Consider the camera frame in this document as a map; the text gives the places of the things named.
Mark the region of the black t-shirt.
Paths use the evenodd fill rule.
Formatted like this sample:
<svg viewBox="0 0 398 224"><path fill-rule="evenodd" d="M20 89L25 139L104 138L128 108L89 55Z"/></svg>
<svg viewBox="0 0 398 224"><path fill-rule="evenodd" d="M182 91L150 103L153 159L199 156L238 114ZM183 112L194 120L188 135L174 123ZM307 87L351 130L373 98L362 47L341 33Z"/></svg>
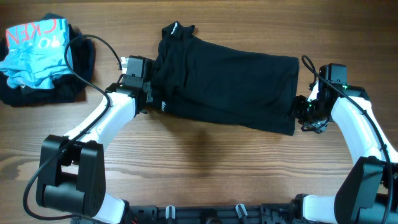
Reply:
<svg viewBox="0 0 398 224"><path fill-rule="evenodd" d="M175 21L161 31L151 107L181 118L293 135L297 57L245 52L199 39Z"/></svg>

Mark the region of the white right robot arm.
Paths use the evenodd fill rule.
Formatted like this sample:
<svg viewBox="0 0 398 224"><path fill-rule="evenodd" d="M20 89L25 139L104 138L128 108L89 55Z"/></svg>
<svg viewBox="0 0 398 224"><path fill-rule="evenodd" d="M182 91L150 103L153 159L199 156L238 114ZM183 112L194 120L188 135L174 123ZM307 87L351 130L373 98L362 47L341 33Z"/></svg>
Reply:
<svg viewBox="0 0 398 224"><path fill-rule="evenodd" d="M331 63L313 73L309 97L295 97L291 115L303 132L339 127L353 168L334 196L306 195L301 217L322 223L397 223L397 151L378 124L365 89L349 85L344 65Z"/></svg>

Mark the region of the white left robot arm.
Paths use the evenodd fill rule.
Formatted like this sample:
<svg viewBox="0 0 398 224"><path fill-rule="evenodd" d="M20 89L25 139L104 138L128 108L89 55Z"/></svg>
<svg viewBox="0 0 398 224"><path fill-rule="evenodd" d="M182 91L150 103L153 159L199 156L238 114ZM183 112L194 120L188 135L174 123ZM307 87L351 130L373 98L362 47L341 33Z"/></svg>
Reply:
<svg viewBox="0 0 398 224"><path fill-rule="evenodd" d="M106 89L101 104L73 130L43 141L37 205L98 223L132 221L128 202L106 191L104 152L120 129L153 100L154 61L140 56L121 61L122 78Z"/></svg>

